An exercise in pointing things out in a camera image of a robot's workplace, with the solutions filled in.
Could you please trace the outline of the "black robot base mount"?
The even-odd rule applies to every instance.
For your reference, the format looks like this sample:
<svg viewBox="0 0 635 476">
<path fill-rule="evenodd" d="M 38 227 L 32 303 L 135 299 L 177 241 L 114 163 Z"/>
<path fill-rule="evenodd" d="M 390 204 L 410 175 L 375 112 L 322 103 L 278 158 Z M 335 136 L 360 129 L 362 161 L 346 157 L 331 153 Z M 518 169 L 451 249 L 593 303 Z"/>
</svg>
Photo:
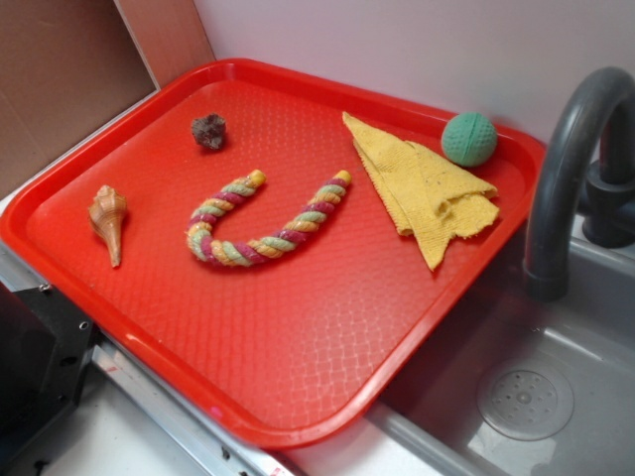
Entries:
<svg viewBox="0 0 635 476">
<path fill-rule="evenodd" d="M 93 321 L 58 291 L 1 288 L 1 445 L 27 441 L 77 407 Z"/>
</svg>

